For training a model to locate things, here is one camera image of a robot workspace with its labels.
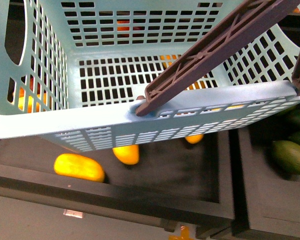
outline yellow mango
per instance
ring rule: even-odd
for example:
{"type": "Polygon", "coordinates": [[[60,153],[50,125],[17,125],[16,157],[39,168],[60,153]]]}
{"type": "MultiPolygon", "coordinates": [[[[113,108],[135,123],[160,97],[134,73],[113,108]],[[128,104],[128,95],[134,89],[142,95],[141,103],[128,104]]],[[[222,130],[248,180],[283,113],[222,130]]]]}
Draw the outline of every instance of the yellow mango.
{"type": "Polygon", "coordinates": [[[139,162],[139,145],[118,146],[112,151],[123,164],[135,165],[139,162]]]}
{"type": "MultiPolygon", "coordinates": [[[[43,94],[43,102],[47,102],[47,94],[43,94]]],[[[30,114],[32,112],[32,105],[34,104],[34,98],[32,96],[28,96],[28,106],[27,106],[27,112],[30,114]]],[[[19,97],[19,102],[18,102],[18,107],[22,111],[24,110],[24,105],[25,105],[25,97],[19,97]]],[[[35,112],[40,111],[40,103],[36,103],[35,105],[35,112]]]]}
{"type": "Polygon", "coordinates": [[[194,135],[194,136],[186,136],[185,140],[190,144],[197,144],[204,138],[203,134],[194,135]]]}
{"type": "Polygon", "coordinates": [[[53,167],[58,175],[100,183],[105,180],[106,174],[102,166],[86,156],[64,153],[56,158],[53,167]]]}

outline orange object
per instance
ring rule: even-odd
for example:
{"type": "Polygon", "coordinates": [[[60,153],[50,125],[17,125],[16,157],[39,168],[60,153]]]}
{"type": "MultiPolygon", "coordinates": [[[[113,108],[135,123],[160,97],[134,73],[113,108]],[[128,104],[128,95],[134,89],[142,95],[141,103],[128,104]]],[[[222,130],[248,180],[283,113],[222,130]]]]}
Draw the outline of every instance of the orange object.
{"type": "MultiPolygon", "coordinates": [[[[117,24],[128,24],[130,23],[130,20],[118,20],[116,21],[117,24]]],[[[117,31],[129,31],[130,27],[129,26],[118,26],[116,28],[117,31]]]]}
{"type": "Polygon", "coordinates": [[[135,165],[139,162],[139,145],[118,146],[112,151],[123,164],[135,165]]]}
{"type": "Polygon", "coordinates": [[[293,12],[294,12],[295,14],[300,14],[299,8],[296,8],[295,10],[293,10],[293,12]]]}
{"type": "Polygon", "coordinates": [[[169,236],[169,240],[194,240],[190,238],[190,230],[187,226],[181,226],[181,236],[169,236]]]}
{"type": "Polygon", "coordinates": [[[204,138],[203,134],[194,135],[194,136],[186,136],[185,140],[190,144],[197,144],[204,138]]]}
{"type": "MultiPolygon", "coordinates": [[[[30,85],[29,85],[29,88],[30,88],[30,90],[31,90],[32,92],[33,92],[34,89],[35,89],[35,86],[34,86],[34,78],[33,78],[33,77],[30,78],[30,85]]],[[[36,90],[36,93],[37,93],[37,94],[40,93],[40,89],[41,89],[40,84],[38,84],[38,85],[37,85],[37,90],[36,90]]],[[[20,87],[20,89],[19,89],[19,98],[22,98],[22,97],[24,97],[24,96],[25,96],[25,90],[24,90],[22,87],[20,87]]]]}
{"type": "Polygon", "coordinates": [[[105,171],[97,161],[73,153],[59,155],[53,168],[58,175],[100,183],[104,182],[106,176],[105,171]]]}
{"type": "MultiPolygon", "coordinates": [[[[24,96],[19,97],[18,107],[19,107],[19,109],[21,109],[22,111],[25,109],[25,100],[26,100],[26,99],[25,99],[24,96]]],[[[46,93],[43,94],[43,102],[44,102],[45,104],[47,104],[47,94],[46,94],[46,93]]],[[[32,113],[32,106],[33,106],[33,104],[34,104],[34,98],[33,98],[32,96],[29,96],[29,97],[28,97],[28,105],[27,105],[27,112],[28,112],[29,114],[32,113]]],[[[40,103],[39,103],[39,102],[36,103],[35,111],[36,111],[36,112],[39,112],[39,111],[40,111],[40,103]]]]}

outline plastic basket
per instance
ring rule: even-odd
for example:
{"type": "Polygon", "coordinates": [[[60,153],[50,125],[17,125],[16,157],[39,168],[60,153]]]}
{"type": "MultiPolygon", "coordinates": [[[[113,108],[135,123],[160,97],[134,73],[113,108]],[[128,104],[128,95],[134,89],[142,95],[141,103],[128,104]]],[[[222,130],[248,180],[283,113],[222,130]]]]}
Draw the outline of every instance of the plastic basket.
{"type": "Polygon", "coordinates": [[[40,135],[86,152],[241,128],[300,103],[283,81],[300,49],[275,25],[155,112],[135,115],[146,85],[241,2],[25,0],[16,65],[4,46],[9,1],[0,0],[0,139],[40,135]]]}

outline gray floor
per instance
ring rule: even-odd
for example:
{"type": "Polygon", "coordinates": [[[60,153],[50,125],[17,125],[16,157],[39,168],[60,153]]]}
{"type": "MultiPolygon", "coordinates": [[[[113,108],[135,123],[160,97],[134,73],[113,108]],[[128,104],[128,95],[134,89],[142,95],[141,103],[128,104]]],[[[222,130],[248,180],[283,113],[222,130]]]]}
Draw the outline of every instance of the gray floor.
{"type": "MultiPolygon", "coordinates": [[[[85,214],[84,218],[63,215],[57,207],[0,196],[0,240],[168,240],[180,236],[162,228],[85,214]]],[[[195,239],[195,226],[190,237],[195,239]]]]}

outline small label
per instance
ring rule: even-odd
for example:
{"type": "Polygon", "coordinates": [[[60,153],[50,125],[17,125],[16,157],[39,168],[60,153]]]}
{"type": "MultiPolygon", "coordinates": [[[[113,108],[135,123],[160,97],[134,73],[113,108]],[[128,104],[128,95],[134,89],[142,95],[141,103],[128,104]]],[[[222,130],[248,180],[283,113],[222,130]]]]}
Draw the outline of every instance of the small label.
{"type": "Polygon", "coordinates": [[[84,213],[80,211],[74,211],[74,210],[68,210],[65,209],[63,211],[63,215],[69,216],[69,217],[74,217],[78,219],[83,219],[84,218],[84,213]]]}

